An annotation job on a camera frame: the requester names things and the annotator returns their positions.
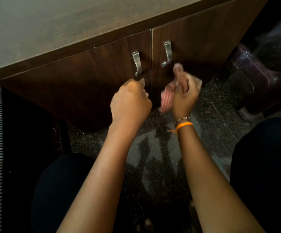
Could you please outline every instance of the brown wooden door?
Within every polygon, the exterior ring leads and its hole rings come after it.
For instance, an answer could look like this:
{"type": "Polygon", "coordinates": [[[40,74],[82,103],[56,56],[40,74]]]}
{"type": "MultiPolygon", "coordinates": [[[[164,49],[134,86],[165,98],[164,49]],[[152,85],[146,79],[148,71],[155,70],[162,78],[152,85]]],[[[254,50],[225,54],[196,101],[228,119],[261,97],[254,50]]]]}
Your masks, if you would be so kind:
{"type": "Polygon", "coordinates": [[[151,30],[95,47],[15,76],[0,85],[84,131],[111,123],[110,102],[130,78],[150,92],[151,30]],[[142,75],[131,54],[139,51],[142,75]]]}
{"type": "Polygon", "coordinates": [[[240,42],[267,0],[232,0],[152,29],[152,98],[160,103],[161,91],[174,79],[173,66],[208,83],[240,42]],[[171,41],[172,62],[164,43],[171,41]]]}

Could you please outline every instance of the red and white striped fabric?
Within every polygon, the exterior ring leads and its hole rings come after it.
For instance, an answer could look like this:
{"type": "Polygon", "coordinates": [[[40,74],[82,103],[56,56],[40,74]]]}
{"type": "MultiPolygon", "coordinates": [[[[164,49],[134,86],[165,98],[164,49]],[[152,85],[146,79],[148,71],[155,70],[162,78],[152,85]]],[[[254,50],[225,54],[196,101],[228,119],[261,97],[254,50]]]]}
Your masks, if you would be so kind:
{"type": "Polygon", "coordinates": [[[168,112],[172,107],[176,83],[179,83],[182,86],[183,93],[188,91],[188,81],[185,76],[187,73],[184,72],[182,64],[176,63],[173,67],[173,72],[175,79],[165,87],[164,91],[161,92],[161,107],[159,108],[159,112],[162,114],[168,112]]]}

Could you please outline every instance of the black trousers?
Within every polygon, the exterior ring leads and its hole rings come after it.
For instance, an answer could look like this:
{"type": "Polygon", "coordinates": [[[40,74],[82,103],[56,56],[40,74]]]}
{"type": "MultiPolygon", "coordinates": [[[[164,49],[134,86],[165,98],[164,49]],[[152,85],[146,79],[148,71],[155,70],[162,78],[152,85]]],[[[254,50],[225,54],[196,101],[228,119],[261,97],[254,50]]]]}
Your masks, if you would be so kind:
{"type": "MultiPolygon", "coordinates": [[[[56,232],[93,163],[70,154],[45,169],[34,191],[33,232],[56,232]]],[[[230,184],[267,233],[281,232],[281,118],[258,124],[239,141],[230,184]]]]}

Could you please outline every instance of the metal handle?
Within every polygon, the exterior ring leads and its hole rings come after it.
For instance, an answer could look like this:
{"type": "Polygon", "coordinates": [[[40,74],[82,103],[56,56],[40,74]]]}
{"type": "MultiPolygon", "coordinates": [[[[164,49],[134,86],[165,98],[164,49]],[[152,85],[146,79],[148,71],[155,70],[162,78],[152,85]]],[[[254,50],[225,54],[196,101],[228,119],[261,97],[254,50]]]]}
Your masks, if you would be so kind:
{"type": "Polygon", "coordinates": [[[141,69],[141,59],[140,59],[140,54],[138,51],[133,52],[132,53],[135,65],[136,65],[136,70],[137,72],[135,72],[135,77],[137,77],[138,75],[140,75],[142,73],[142,69],[141,69]]]}
{"type": "Polygon", "coordinates": [[[167,61],[163,62],[161,64],[162,67],[166,66],[167,64],[169,64],[172,61],[172,44],[171,44],[171,42],[170,41],[165,42],[164,47],[165,47],[167,61]]]}

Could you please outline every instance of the orange thread bracelet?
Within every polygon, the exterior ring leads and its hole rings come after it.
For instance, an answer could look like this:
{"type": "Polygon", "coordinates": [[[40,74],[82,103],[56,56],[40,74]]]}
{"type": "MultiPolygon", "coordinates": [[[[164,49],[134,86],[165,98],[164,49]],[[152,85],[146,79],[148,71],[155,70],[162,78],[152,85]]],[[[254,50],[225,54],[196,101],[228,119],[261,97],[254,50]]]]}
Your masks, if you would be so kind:
{"type": "Polygon", "coordinates": [[[186,125],[192,125],[193,126],[193,123],[191,122],[184,122],[184,123],[181,123],[181,124],[178,124],[177,127],[176,127],[176,131],[174,130],[169,130],[170,132],[174,132],[177,134],[177,130],[180,129],[181,127],[183,126],[186,126],[186,125]]]}

